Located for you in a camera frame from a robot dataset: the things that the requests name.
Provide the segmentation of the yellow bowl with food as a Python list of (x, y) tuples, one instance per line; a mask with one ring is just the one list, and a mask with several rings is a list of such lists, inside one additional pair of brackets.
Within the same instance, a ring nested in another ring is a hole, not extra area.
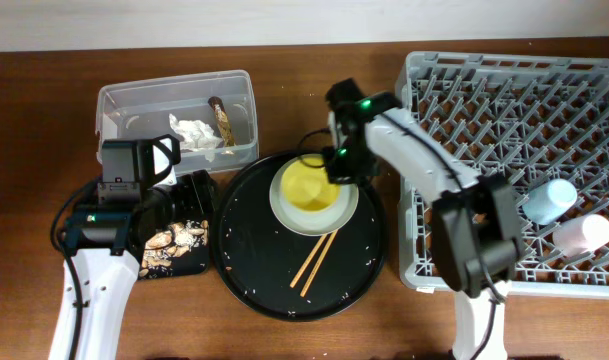
[(280, 194), (298, 210), (320, 212), (338, 200), (340, 187), (328, 181), (322, 156), (307, 154), (286, 165)]

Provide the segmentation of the white tissue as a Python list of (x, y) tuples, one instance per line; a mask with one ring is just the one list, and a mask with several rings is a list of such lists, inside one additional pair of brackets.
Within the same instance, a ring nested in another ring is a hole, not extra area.
[(214, 130), (201, 120), (178, 120), (173, 114), (170, 114), (169, 124), (180, 137), (182, 151), (213, 150), (223, 142), (223, 139), (217, 137)]

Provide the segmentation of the white plate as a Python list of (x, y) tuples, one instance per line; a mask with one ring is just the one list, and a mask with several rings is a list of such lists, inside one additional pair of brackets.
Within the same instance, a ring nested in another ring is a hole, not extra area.
[(359, 202), (359, 190), (356, 185), (338, 185), (338, 200), (326, 210), (305, 212), (288, 204), (280, 194), (280, 180), (288, 160), (274, 175), (269, 187), (269, 203), (273, 214), (287, 229), (305, 236), (323, 235), (344, 226), (355, 213)]

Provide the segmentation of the wooden chopstick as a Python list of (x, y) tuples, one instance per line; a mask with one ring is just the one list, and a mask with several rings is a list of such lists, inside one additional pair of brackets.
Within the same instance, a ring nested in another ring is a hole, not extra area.
[(322, 246), (322, 244), (324, 243), (324, 241), (326, 240), (328, 236), (327, 234), (323, 234), (317, 241), (317, 243), (315, 244), (315, 246), (313, 247), (313, 249), (310, 251), (310, 253), (308, 254), (308, 256), (306, 257), (305, 261), (303, 262), (303, 264), (300, 266), (300, 268), (298, 269), (297, 273), (295, 274), (294, 278), (291, 280), (289, 286), (290, 288), (294, 288), (295, 285), (298, 283), (298, 281), (300, 280), (301, 276), (303, 275), (304, 271), (307, 269), (308, 265), (310, 264), (310, 262), (312, 261), (314, 255), (318, 252), (319, 248)]
[(317, 257), (315, 265), (313, 266), (313, 268), (312, 268), (312, 270), (311, 270), (311, 272), (310, 272), (310, 274), (309, 274), (309, 276), (308, 276), (308, 278), (307, 278), (307, 280), (306, 280), (306, 282), (305, 282), (305, 284), (304, 284), (304, 286), (303, 286), (303, 288), (302, 288), (302, 290), (300, 292), (300, 296), (301, 297), (305, 297), (307, 295), (307, 293), (308, 293), (312, 283), (314, 282), (314, 280), (315, 280), (315, 278), (317, 276), (317, 273), (319, 272), (319, 270), (320, 270), (320, 268), (321, 268), (321, 266), (322, 266), (322, 264), (323, 264), (323, 262), (324, 262), (324, 260), (326, 258), (326, 255), (327, 255), (330, 247), (332, 246), (332, 244), (333, 244), (337, 234), (338, 234), (337, 230), (333, 231), (332, 233), (329, 233), (327, 238), (326, 238), (326, 240), (324, 241), (322, 246), (319, 248), (319, 250), (321, 250), (321, 252), (320, 252), (319, 256)]

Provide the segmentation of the light blue cup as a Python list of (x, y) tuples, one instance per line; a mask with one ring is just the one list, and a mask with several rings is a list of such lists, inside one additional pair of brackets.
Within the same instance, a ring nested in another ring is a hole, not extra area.
[(554, 179), (530, 191), (522, 210), (534, 223), (548, 225), (564, 215), (577, 197), (577, 190), (571, 182)]

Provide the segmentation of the pink cup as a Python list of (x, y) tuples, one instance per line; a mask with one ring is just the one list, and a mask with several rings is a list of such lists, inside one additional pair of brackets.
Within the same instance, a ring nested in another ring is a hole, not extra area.
[(566, 221), (553, 233), (553, 243), (567, 257), (593, 252), (608, 242), (609, 220), (597, 214)]

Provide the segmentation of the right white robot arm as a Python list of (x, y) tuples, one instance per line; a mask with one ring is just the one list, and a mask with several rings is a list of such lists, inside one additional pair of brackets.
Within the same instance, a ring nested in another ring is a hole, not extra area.
[(322, 151), (330, 182), (361, 183), (392, 165), (431, 208), (430, 252), (455, 293), (454, 359), (505, 359), (505, 303), (525, 255), (513, 188), (455, 158), (390, 92), (367, 96), (352, 79), (325, 95), (333, 144)]

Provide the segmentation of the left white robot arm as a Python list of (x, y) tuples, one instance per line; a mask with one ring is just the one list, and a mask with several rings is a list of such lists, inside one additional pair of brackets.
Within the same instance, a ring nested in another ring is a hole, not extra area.
[(217, 185), (200, 170), (149, 188), (134, 203), (102, 203), (95, 178), (56, 214), (53, 247), (64, 286), (52, 359), (113, 359), (134, 284), (202, 274), (209, 267), (209, 221)]

